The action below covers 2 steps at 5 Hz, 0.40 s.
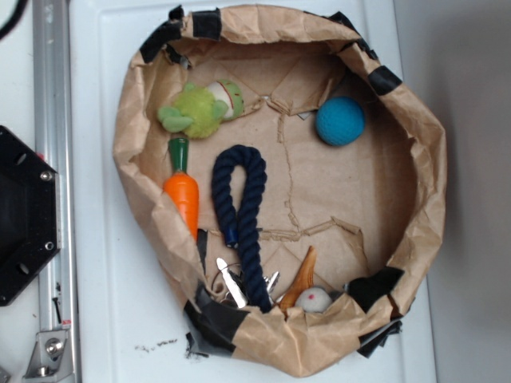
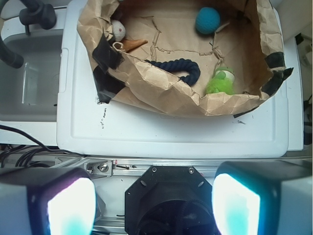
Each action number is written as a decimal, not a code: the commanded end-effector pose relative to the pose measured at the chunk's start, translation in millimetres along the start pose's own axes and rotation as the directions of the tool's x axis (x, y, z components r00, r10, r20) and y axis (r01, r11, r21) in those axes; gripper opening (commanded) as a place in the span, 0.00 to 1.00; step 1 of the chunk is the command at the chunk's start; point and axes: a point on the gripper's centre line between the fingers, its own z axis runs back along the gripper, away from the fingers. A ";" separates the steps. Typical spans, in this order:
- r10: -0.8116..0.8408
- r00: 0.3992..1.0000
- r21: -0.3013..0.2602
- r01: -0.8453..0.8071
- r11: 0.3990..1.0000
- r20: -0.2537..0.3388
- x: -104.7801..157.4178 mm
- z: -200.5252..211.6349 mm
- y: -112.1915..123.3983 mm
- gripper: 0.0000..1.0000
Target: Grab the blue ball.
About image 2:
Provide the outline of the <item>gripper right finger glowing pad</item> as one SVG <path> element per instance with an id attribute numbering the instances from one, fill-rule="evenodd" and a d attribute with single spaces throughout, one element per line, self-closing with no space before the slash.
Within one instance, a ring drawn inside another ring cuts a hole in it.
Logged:
<path id="1" fill-rule="evenodd" d="M 312 162 L 223 162 L 212 209 L 223 235 L 311 235 Z"/>

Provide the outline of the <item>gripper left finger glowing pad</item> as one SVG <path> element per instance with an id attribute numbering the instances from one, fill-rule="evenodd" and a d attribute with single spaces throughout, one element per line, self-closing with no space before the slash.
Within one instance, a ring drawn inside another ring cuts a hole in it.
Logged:
<path id="1" fill-rule="evenodd" d="M 2 235 L 89 235 L 95 185 L 82 168 L 2 168 Z"/>

